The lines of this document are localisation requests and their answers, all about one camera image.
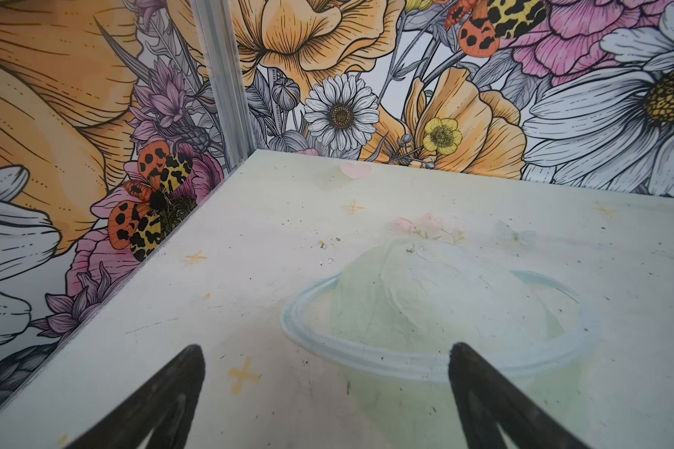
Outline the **aluminium corner post left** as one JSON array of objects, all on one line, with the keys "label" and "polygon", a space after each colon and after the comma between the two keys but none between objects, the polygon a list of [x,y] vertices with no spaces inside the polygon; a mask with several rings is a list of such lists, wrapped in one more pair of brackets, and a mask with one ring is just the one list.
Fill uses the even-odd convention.
[{"label": "aluminium corner post left", "polygon": [[230,3],[196,0],[191,7],[215,96],[225,160],[228,168],[235,170],[256,151],[256,142],[245,97]]}]

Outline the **clear plastic bowl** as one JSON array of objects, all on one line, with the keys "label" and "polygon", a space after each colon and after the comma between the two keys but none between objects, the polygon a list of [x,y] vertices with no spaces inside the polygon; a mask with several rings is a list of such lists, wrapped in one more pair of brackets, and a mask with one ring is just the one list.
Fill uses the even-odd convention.
[{"label": "clear plastic bowl", "polygon": [[571,364],[599,338],[588,302],[533,271],[511,271],[426,239],[373,248],[288,301],[286,336],[309,353],[399,381],[444,383],[465,343],[507,376]]}]

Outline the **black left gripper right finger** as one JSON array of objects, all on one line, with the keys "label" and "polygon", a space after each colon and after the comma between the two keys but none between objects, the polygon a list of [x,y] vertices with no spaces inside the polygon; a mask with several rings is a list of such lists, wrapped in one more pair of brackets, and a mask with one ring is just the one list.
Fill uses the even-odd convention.
[{"label": "black left gripper right finger", "polygon": [[464,342],[450,350],[449,383],[470,448],[505,448],[505,436],[519,448],[588,448]]}]

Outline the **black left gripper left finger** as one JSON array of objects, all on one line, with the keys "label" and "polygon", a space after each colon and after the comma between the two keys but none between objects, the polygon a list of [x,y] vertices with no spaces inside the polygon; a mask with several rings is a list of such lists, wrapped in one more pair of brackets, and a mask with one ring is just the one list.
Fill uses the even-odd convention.
[{"label": "black left gripper left finger", "polygon": [[69,447],[185,447],[205,374],[201,347],[185,347]]}]

